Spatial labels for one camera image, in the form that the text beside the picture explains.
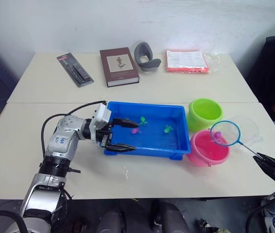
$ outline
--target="pink bucket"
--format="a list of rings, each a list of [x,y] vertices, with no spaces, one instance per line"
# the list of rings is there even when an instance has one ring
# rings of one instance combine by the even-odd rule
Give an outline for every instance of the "pink bucket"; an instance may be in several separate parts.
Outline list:
[[[191,153],[188,159],[196,166],[211,166],[222,164],[229,156],[229,147],[223,147],[213,142],[209,130],[197,132],[190,140]]]

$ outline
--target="silver robot arm segment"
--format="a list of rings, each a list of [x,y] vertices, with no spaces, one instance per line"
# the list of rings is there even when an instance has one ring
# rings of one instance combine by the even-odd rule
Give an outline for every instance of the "silver robot arm segment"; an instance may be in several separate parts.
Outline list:
[[[44,160],[35,174],[30,188],[20,208],[27,229],[31,233],[49,233],[63,222],[67,211],[67,199],[64,186],[67,172],[78,172],[69,167],[73,160],[79,140],[96,141],[96,129],[102,129],[109,123],[111,111],[101,104],[92,119],[76,116],[63,117],[49,141]],[[13,223],[6,233],[18,233]]]

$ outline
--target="black cable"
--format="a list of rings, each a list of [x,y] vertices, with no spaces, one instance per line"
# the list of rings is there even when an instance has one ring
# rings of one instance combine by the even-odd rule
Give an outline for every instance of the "black cable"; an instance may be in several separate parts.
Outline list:
[[[246,233],[250,233],[250,224],[251,221],[253,219],[253,217],[258,214],[259,212],[261,212],[264,208],[268,207],[269,205],[275,203],[275,198],[271,201],[269,201],[267,204],[262,205],[261,207],[256,208],[255,210],[253,210],[253,212],[248,216],[247,220],[246,220]]]
[[[103,103],[103,104],[106,105],[106,101],[105,100],[96,101],[96,102],[92,102],[92,103],[86,103],[86,104],[81,105],[78,108],[75,108],[74,110],[70,111],[69,113],[67,113],[67,115],[71,115],[72,113],[74,113],[75,111],[77,111],[77,110],[79,110],[81,108],[84,108],[84,107],[87,107],[87,106],[90,106],[90,105],[93,105],[93,104],[97,104],[97,103]]]
[[[18,205],[15,204],[15,202],[14,202],[13,200],[8,200],[8,201],[4,201],[2,204],[0,204],[0,208],[1,208],[4,204],[7,204],[7,203],[9,203],[9,202],[13,203],[16,207],[18,207]]]
[[[26,225],[20,215],[6,210],[0,210],[0,216],[12,218],[19,227],[20,233],[28,233]]]
[[[67,114],[64,114],[64,113],[60,113],[60,114],[55,114],[55,115],[52,115],[50,117],[48,117],[45,122],[43,123],[42,125],[42,128],[41,128],[41,147],[42,147],[42,156],[43,158],[45,157],[45,153],[46,153],[46,149],[45,149],[45,140],[44,140],[44,132],[45,132],[45,126],[47,124],[47,122],[49,120],[51,120],[52,118],[55,118],[55,117],[59,117],[59,116],[66,116]]]
[[[68,197],[69,200],[73,200],[72,196],[63,188],[64,193]]]

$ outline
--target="pink toy fish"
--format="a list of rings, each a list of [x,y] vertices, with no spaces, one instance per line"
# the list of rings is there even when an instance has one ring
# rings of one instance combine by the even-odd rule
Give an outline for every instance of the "pink toy fish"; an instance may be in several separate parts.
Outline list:
[[[139,130],[139,128],[134,128],[132,129],[131,133],[141,133],[141,131]]]
[[[221,138],[221,132],[217,131],[217,132],[214,134],[214,138],[215,138],[215,139],[220,139],[220,138]]]

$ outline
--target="red package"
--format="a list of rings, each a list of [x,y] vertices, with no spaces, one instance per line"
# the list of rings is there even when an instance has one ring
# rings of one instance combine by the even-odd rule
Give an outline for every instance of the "red package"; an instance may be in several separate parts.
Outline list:
[[[166,71],[184,73],[208,73],[209,67],[200,51],[165,52]]]

